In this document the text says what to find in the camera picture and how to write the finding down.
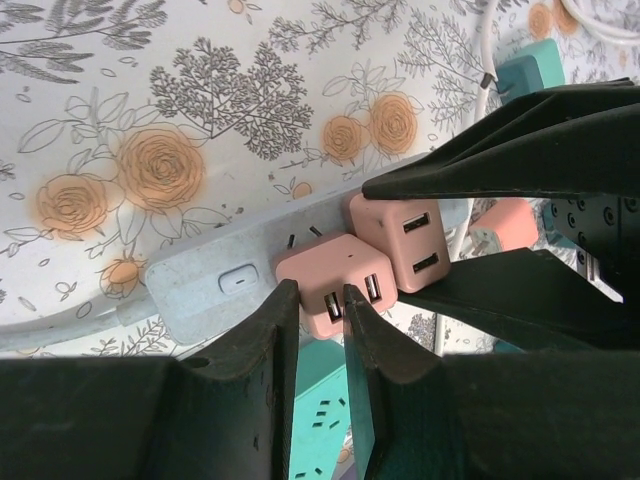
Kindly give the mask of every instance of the floral tablecloth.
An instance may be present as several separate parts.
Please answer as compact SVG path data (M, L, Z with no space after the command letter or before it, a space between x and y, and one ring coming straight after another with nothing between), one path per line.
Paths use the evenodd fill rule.
M640 0L592 3L640 21ZM0 0L0 332L92 322L144 293L152 252L452 138L473 114L485 6ZM638 72L636 49L594 41L559 0L501 0L492 36L498 62L554 38L567 83ZM390 321L431 342L430 315L407 308ZM194 348L156 316L3 356Z

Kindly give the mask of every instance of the screw hole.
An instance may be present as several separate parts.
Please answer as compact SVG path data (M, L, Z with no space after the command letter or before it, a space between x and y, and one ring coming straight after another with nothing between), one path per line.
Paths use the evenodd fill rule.
M204 368L211 364L209 359L205 357L189 357L185 358L183 362L191 368Z
M613 215L613 210L610 207L604 209L604 221L607 225L611 226L615 223L615 216Z
M624 206L627 207L631 213L636 213L638 211L638 200L635 198L625 198Z

